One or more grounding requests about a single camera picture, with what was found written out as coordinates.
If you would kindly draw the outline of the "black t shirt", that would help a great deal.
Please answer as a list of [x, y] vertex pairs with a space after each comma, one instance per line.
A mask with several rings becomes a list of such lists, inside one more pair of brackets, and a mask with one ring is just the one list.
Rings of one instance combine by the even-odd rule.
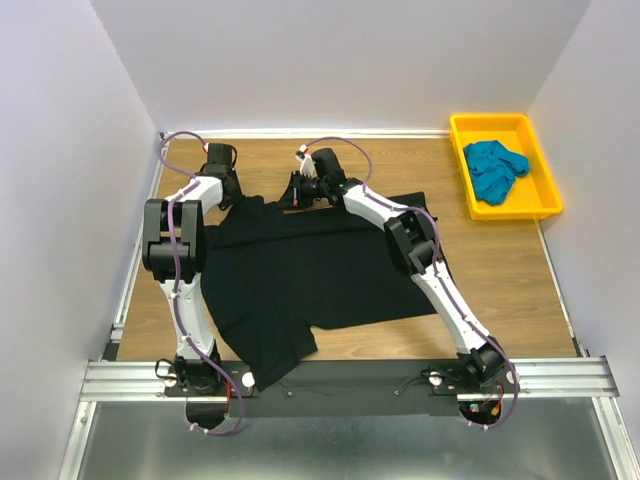
[[436, 312], [394, 268], [383, 231], [344, 210], [285, 213], [260, 196], [245, 197], [205, 235], [206, 307], [258, 390], [317, 351], [315, 327]]

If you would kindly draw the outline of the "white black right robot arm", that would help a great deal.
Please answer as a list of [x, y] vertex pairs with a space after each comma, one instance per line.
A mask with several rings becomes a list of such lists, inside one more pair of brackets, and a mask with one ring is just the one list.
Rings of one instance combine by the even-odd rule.
[[503, 370], [515, 379], [503, 348], [476, 318], [452, 280], [434, 218], [421, 207], [375, 193], [366, 181], [348, 178], [330, 148], [311, 153], [302, 145], [296, 159], [300, 167], [294, 173], [293, 205], [300, 206], [306, 198], [325, 198], [384, 232], [392, 264], [414, 282], [447, 327], [461, 362], [462, 384], [471, 391], [483, 391]]

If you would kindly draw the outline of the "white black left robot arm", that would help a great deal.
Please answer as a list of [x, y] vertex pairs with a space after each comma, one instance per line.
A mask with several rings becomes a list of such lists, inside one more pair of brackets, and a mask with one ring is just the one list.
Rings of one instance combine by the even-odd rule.
[[199, 395], [237, 389], [222, 366], [205, 314], [201, 279], [207, 247], [204, 214], [225, 210], [242, 197], [236, 173], [237, 149], [203, 144], [206, 161], [186, 185], [163, 199], [145, 203], [142, 262], [169, 305], [176, 331], [176, 354], [165, 382]]

